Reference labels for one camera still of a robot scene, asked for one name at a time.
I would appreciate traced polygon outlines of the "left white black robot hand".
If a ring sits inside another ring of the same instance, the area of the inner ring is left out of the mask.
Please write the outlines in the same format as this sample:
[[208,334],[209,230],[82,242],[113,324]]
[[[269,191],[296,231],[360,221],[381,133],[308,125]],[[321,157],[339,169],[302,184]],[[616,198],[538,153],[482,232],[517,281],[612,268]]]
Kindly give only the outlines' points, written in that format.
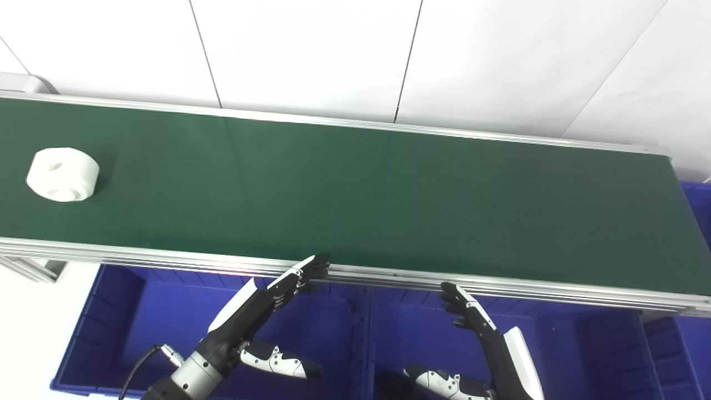
[[328,275],[330,255],[315,254],[289,268],[265,288],[250,279],[218,312],[207,336],[195,349],[199,364],[226,376],[239,364],[298,379],[322,379],[323,368],[292,353],[256,339],[270,317],[299,293],[316,291],[313,279]]

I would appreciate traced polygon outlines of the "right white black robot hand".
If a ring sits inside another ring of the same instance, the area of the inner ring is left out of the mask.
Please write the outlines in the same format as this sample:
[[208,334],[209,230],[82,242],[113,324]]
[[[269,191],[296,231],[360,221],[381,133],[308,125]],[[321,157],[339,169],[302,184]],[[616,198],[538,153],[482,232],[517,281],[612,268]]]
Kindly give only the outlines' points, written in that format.
[[482,304],[459,284],[445,281],[440,288],[445,311],[456,316],[453,325],[478,338],[490,381],[417,363],[408,364],[402,372],[414,384],[447,399],[543,399],[543,386],[521,329],[515,326],[502,332]]

